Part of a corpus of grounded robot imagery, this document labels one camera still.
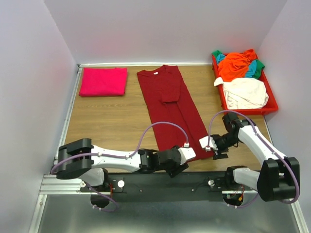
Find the dark red t shirt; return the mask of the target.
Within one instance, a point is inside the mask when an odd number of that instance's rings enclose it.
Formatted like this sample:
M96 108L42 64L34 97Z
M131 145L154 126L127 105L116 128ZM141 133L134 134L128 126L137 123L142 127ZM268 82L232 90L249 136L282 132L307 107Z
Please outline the dark red t shirt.
M206 127L177 66L163 65L137 73L159 150L183 146L189 138L196 160L211 158L199 140L207 136Z

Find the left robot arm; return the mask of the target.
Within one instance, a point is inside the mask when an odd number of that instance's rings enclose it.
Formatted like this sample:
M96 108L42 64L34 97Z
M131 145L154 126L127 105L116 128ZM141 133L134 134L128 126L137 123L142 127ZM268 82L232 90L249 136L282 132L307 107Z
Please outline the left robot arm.
M188 162L195 156L188 144L164 151L119 151L95 146L90 138L82 138L59 147L57 164L51 169L51 174L60 180L80 179L102 192L109 183L109 168L139 174L165 171L173 178L188 168Z

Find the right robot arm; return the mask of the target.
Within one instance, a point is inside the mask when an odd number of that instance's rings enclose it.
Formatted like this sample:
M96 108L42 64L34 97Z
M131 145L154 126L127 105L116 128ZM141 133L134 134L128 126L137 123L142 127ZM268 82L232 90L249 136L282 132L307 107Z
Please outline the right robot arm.
M263 201L296 202L300 196L300 164L276 149L260 132L255 123L233 110L222 111L226 134L208 137L207 149L214 158L226 157L230 147L245 144L261 164L260 171L245 166L231 166L225 172L224 186L235 190L240 185L255 191Z

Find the white t shirt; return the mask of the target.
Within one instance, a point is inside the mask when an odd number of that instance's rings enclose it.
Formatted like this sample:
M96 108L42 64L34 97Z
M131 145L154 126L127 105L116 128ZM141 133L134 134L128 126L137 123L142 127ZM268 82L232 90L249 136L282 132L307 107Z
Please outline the white t shirt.
M259 109L269 100L264 82L254 78L236 78L225 82L218 77L213 85L223 88L225 102L230 110Z

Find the red plastic bin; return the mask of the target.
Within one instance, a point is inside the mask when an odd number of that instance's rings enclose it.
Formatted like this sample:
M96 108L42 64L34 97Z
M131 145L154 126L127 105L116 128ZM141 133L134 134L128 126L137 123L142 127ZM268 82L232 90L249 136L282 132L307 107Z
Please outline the red plastic bin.
M261 71L261 76L259 77L259 80L262 81L266 87L266 91L267 94L269 96L269 99L267 101L267 104L265 106L263 106L262 108L258 108L258 109L237 109L237 112L240 112L244 115L250 116L250 115L267 115L273 112L276 112L278 110L278 104L277 101L274 97L273 91L270 87L270 84L268 82L268 79L264 73L264 69ZM217 87L218 89L218 93L220 96L220 101L221 101L221 107L223 110L227 110L227 103L225 101L225 95L224 95L224 91L223 91L223 87L219 86Z

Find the green t shirt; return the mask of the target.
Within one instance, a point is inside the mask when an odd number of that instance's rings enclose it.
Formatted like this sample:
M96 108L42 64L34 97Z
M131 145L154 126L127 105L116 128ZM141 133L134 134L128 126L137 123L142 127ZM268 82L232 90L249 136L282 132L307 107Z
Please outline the green t shirt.
M216 50L211 53L212 57L216 61L216 66L219 67L219 63L223 61L228 53L222 53L220 50ZM259 59L253 59L250 63L249 71L255 71L256 69L264 69L265 65Z

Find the folded pink t shirt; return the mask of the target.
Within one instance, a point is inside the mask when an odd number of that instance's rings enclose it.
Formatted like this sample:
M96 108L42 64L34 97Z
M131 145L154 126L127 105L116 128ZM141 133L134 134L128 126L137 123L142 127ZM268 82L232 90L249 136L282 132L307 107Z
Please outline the folded pink t shirt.
M127 76L127 68L84 68L79 96L123 96Z

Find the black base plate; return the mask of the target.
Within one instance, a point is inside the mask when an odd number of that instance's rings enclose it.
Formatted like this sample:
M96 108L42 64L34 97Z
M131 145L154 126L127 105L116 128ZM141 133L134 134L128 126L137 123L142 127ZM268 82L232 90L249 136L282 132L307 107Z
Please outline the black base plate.
M223 171L182 172L174 178L166 173L109 173L108 181L95 188L117 202L224 201L230 194L250 201L257 193L238 184L228 188Z

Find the aluminium rail frame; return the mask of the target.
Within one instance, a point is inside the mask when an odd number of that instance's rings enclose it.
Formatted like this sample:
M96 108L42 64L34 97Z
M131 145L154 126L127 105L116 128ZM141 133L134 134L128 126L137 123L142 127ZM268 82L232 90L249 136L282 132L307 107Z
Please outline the aluminium rail frame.
M124 97L81 98L77 91L82 70L74 76L60 143L91 137L102 147L132 150L150 125L137 73L156 65L128 65ZM300 205L257 200L233 209L223 202L172 202L124 204L113 213L92 209L89 195L75 181L52 176L42 180L32 233L306 233Z

